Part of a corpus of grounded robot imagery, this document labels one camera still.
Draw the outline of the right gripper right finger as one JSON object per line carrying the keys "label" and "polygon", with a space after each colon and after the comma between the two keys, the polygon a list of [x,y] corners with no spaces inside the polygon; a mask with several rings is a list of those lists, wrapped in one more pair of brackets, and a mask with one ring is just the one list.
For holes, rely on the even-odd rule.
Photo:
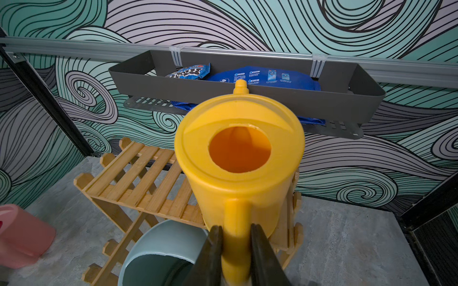
{"label": "right gripper right finger", "polygon": [[250,226],[250,243],[252,285],[291,286],[261,225]]}

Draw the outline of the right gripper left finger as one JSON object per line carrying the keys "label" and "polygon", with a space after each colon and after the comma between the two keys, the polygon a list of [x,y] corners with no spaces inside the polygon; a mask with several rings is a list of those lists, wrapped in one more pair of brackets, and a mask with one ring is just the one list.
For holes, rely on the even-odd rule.
{"label": "right gripper left finger", "polygon": [[223,228],[213,226],[199,253],[196,263],[183,282],[184,286],[220,286],[222,281],[221,254]]}

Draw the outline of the light blue watering can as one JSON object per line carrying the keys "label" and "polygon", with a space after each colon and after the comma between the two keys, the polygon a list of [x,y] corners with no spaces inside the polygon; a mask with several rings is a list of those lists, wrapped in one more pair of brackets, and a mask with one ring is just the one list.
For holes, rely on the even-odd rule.
{"label": "light blue watering can", "polygon": [[165,220],[129,251],[119,286],[182,286],[208,236],[201,228]]}

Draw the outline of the yellow watering can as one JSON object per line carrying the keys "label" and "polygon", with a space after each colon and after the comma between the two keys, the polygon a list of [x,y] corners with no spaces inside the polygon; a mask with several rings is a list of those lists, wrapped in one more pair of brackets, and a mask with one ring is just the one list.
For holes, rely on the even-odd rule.
{"label": "yellow watering can", "polygon": [[206,100],[181,121],[175,155],[207,228],[223,229],[222,270],[231,286],[249,279],[250,228],[270,236],[305,148],[296,115],[239,80],[232,94]]}

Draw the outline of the pink watering can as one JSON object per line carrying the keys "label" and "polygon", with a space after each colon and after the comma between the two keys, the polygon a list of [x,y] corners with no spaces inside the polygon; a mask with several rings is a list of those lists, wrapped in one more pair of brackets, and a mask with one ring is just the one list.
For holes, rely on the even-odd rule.
{"label": "pink watering can", "polygon": [[2,266],[19,269],[37,263],[55,237],[55,228],[19,206],[1,206]]}

